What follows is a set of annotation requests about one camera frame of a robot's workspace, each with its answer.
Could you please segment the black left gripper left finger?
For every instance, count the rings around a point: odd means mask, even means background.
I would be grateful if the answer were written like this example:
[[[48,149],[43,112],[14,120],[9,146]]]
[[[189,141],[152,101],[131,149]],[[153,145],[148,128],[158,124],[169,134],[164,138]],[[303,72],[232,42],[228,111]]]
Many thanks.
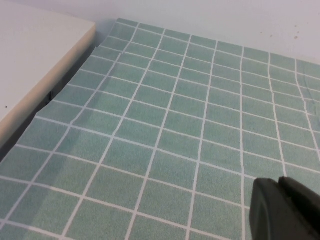
[[[253,182],[249,225],[254,240],[318,240],[317,233],[298,212],[279,180]]]

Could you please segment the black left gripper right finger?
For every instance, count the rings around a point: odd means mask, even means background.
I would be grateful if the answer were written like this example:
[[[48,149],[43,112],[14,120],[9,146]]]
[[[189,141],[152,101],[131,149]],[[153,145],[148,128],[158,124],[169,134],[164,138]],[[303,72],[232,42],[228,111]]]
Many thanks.
[[[298,213],[317,233],[320,232],[320,196],[291,177],[280,177],[279,186],[298,210]]]

